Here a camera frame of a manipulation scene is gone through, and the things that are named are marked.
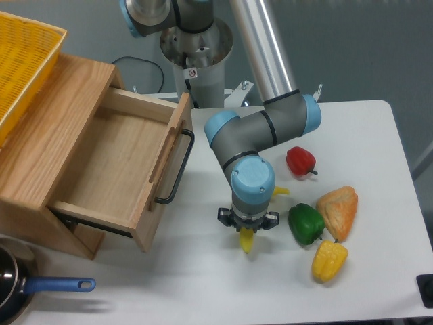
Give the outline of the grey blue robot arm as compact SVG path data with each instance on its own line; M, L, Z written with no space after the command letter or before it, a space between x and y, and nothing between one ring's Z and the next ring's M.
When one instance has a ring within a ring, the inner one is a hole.
M178 94L195 108L219 108L204 131L231 187L231 207L218 211L227 227L269 230L279 215L268 210L275 187L272 166L260 152L314 131L321 124L316 99L303 95L280 45L271 6L232 1L263 109L240 117L223 110L224 63L233 48L231 29L214 15L211 1L121 1L134 37L160 34L160 48L172 64Z

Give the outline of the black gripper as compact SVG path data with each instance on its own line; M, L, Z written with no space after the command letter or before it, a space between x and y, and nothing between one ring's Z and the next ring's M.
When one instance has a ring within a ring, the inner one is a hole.
M234 208L221 207L218 209L217 219L225 227L234 227L237 231L246 228L257 232L261 229L270 230L279 225L279 213L275 211L269 211L267 214L262 215L242 215Z

